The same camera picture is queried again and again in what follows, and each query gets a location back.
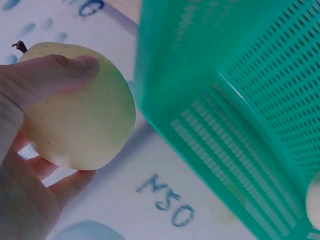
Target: finger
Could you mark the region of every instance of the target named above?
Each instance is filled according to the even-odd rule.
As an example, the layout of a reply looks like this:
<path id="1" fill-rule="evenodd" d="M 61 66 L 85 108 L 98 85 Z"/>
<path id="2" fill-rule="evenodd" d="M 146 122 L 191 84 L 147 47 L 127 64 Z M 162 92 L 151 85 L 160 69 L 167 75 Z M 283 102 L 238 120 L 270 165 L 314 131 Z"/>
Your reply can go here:
<path id="1" fill-rule="evenodd" d="M 13 143 L 12 143 L 12 148 L 16 151 L 19 152 L 21 151 L 25 146 L 28 145 L 27 140 L 25 139 L 23 133 L 21 130 L 18 131 L 17 135 L 15 136 Z"/>
<path id="2" fill-rule="evenodd" d="M 29 49 L 23 56 L 32 58 Z M 50 54 L 6 66 L 0 66 L 2 94 L 25 110 L 60 92 L 89 84 L 97 75 L 99 61 L 92 56 L 74 59 Z"/>
<path id="3" fill-rule="evenodd" d="M 95 170 L 77 171 L 49 187 L 51 192 L 55 195 L 61 209 L 67 206 L 86 189 L 95 174 Z"/>
<path id="4" fill-rule="evenodd" d="M 41 156 L 30 158 L 26 163 L 41 181 L 49 177 L 58 168 L 57 165 L 45 160 Z"/>

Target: hand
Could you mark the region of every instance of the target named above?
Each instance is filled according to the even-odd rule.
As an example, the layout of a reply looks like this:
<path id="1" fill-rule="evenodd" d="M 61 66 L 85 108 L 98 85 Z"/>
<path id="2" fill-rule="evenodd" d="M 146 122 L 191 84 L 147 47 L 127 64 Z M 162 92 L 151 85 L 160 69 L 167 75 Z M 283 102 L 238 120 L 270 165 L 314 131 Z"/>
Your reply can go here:
<path id="1" fill-rule="evenodd" d="M 32 104 L 89 84 L 99 70 L 90 56 L 48 55 L 0 65 L 0 239 L 44 240 L 64 207 L 82 192 L 95 171 L 77 171 L 50 187 L 42 180 L 56 168 L 40 156 L 24 160 L 20 127 Z"/>

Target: basket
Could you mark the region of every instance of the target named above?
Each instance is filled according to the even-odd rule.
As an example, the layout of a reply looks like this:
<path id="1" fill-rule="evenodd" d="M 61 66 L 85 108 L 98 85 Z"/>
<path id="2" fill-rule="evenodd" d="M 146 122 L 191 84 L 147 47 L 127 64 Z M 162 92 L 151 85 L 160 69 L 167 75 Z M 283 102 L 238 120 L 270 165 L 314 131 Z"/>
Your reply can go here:
<path id="1" fill-rule="evenodd" d="M 136 102 L 260 240 L 313 240 L 320 1 L 144 0 Z"/>

